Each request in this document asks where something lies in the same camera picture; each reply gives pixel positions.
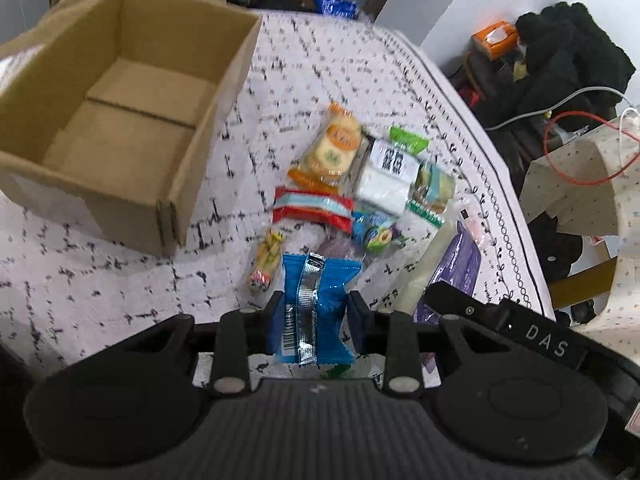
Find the black fuzzy clothing pile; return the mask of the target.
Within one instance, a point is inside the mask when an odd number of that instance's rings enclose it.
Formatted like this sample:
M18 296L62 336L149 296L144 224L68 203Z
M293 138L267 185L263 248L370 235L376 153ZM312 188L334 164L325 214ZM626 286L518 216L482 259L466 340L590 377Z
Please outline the black fuzzy clothing pile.
M584 4L559 2L523 14L515 28L526 49L527 75L474 107L484 127L543 110L583 88L590 90L565 103L566 110L600 115L622 100L636 68Z

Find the white rice cake packet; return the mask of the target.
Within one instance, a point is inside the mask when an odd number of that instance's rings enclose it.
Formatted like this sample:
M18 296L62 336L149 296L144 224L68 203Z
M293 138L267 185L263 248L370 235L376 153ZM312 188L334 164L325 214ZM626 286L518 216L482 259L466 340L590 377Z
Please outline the white rice cake packet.
M400 217L419 170L419 159L395 144L375 140L361 165L355 198L390 216Z

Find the blue green olive snack packet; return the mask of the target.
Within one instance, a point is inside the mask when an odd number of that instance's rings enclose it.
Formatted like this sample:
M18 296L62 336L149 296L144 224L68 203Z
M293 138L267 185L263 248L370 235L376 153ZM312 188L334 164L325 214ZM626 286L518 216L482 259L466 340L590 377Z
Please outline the blue green olive snack packet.
M373 210L352 213L352 240L369 255L381 255L392 249L403 248L406 239L398 228L397 219Z

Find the bright green snack packet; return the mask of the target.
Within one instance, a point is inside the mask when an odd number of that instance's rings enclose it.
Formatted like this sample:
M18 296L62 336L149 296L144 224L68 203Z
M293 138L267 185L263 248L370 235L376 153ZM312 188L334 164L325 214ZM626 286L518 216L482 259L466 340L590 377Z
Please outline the bright green snack packet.
M412 156L418 156L422 152L425 152L428 148L428 144L430 144L430 141L427 140L427 138L396 126L390 127L388 138L390 139L390 142L398 146L398 148L402 148Z

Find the white black patterned bedspread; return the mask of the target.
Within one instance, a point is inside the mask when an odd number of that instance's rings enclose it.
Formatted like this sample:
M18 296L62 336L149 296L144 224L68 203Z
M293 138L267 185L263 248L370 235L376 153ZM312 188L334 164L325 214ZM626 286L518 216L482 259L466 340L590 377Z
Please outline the white black patterned bedspread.
M372 145L394 136L408 138L437 176L402 202L468 214L482 255L475 298L550 315L508 167L437 66L386 29L267 12L174 256L141 255L2 203L2 346L42 377L176 314L206 323L262 306L266 296L250 292L247 277L269 230L282 232L293 254L345 240L318 223L275 222L277 189L338 188L366 214L390 190L368 166Z

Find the brown cardboard box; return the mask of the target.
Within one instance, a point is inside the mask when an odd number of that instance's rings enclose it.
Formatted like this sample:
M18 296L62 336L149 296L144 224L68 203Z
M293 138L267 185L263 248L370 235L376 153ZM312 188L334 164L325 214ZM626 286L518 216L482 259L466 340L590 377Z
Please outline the brown cardboard box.
M1 188L138 252L186 241L258 15L214 0L88 0L6 52Z

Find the red white snack packet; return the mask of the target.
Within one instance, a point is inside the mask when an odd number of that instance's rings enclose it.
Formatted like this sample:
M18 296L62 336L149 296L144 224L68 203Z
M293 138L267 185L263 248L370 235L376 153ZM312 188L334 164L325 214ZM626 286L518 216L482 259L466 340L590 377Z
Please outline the red white snack packet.
M354 200L322 192L307 192L278 186L271 208L272 222L284 219L324 224L345 233L352 232Z

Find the orange tissue box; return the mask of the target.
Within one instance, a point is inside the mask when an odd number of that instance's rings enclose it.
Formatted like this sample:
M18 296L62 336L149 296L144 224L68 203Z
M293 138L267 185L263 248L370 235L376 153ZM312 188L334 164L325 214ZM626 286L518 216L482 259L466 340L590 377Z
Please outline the orange tissue box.
M508 54L518 45L518 30L506 21L489 25L472 37L472 43L486 58L495 61Z

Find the blue foil bag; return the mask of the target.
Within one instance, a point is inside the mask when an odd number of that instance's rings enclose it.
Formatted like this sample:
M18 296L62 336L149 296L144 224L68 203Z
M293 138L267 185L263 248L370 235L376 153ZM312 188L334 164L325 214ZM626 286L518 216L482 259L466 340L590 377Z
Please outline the blue foil bag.
M359 9L356 2L350 0L311 0L316 12L321 15L356 20Z

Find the yellow candy stick packet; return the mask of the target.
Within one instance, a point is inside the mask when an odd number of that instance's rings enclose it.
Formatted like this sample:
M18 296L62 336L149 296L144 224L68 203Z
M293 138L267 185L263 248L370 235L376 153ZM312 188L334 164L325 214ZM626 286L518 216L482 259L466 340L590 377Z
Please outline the yellow candy stick packet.
M274 229L270 229L262 238L247 278L247 286L252 294L270 289L281 264L284 242L285 236Z

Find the blue silver snack packet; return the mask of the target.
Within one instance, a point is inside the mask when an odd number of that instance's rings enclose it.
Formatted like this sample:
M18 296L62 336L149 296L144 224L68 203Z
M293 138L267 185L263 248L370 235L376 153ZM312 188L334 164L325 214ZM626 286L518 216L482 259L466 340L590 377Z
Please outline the blue silver snack packet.
M347 285L361 271L356 260L286 254L283 312L277 318L277 360L286 364L350 365L352 350L341 340Z

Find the white patterned fabric chair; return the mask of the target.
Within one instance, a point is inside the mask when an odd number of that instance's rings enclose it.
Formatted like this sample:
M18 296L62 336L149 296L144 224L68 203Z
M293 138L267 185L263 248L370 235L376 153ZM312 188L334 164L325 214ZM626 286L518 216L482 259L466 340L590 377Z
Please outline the white patterned fabric chair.
M615 236L608 302L580 331L639 362L639 113L631 108L532 162L521 192L532 220L543 212L566 234Z

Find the teal green biscuit packet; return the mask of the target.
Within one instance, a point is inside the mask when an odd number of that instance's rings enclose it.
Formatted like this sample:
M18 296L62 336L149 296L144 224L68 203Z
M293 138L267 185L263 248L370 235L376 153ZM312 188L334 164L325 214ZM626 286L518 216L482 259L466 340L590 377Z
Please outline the teal green biscuit packet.
M439 229L456 192L456 179L432 162L423 164L410 190L406 209Z

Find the orange cracker packet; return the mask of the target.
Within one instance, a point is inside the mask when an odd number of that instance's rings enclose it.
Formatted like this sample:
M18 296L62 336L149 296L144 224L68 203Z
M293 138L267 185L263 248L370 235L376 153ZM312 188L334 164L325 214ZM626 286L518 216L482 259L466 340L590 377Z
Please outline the orange cracker packet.
M360 121L340 104L331 102L319 133L302 158L288 170L288 177L309 192L340 194L341 183L360 149Z

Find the purple clear snack packet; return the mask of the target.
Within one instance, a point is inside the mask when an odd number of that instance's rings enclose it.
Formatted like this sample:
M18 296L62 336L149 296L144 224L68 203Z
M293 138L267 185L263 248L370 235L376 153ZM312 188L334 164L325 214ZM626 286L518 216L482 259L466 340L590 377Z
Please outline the purple clear snack packet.
M464 224L447 221L408 273L393 309L411 315L414 322L436 325L440 311L434 300L425 298L427 287L444 282L472 295L481 262L480 248Z

